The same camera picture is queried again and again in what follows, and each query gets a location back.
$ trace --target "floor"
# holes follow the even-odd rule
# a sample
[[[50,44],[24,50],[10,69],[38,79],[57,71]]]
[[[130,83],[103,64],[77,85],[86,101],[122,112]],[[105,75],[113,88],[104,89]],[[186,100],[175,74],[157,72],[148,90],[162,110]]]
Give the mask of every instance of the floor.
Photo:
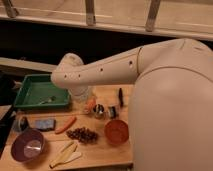
[[[20,16],[39,17],[55,22],[85,23],[84,0],[13,0]],[[150,0],[94,0],[96,23],[112,24],[122,29],[128,26],[143,28],[146,24]],[[5,14],[0,1],[0,14]],[[156,28],[213,34],[212,0],[162,0]]]

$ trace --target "orange bowl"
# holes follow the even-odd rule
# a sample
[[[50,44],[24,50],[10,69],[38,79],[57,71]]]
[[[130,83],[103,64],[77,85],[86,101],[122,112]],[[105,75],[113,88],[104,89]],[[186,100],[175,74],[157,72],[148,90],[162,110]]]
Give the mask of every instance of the orange bowl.
[[[111,120],[104,128],[105,136],[112,145],[121,145],[129,139],[128,125],[122,120]]]

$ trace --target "utensil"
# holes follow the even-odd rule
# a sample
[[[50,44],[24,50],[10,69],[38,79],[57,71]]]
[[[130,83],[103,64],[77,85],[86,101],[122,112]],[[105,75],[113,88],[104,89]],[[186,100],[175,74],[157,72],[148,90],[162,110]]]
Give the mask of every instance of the utensil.
[[[38,103],[38,104],[41,105],[41,104],[51,103],[51,102],[53,102],[55,99],[56,99],[55,96],[51,96],[51,97],[49,97],[48,99],[43,100],[43,101],[41,101],[41,102]]]
[[[122,90],[122,88],[119,88],[118,99],[119,99],[120,107],[122,108],[124,106],[123,90]]]

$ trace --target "green tray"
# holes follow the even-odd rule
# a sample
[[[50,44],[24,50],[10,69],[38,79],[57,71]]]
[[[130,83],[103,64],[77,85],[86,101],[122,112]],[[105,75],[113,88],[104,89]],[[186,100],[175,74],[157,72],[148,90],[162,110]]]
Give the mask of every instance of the green tray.
[[[50,97],[54,97],[52,101],[41,104]],[[69,101],[68,91],[54,86],[49,74],[34,74],[25,76],[14,107],[23,110],[65,108]]]

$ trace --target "banana peel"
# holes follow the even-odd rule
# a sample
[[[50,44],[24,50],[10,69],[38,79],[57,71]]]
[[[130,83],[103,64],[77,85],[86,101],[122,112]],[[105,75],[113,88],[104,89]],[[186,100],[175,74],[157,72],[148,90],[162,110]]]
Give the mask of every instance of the banana peel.
[[[81,152],[75,152],[77,148],[77,143],[71,141],[68,143],[61,152],[56,156],[56,158],[49,164],[49,167],[53,169],[59,164],[65,164],[71,162],[82,156]]]

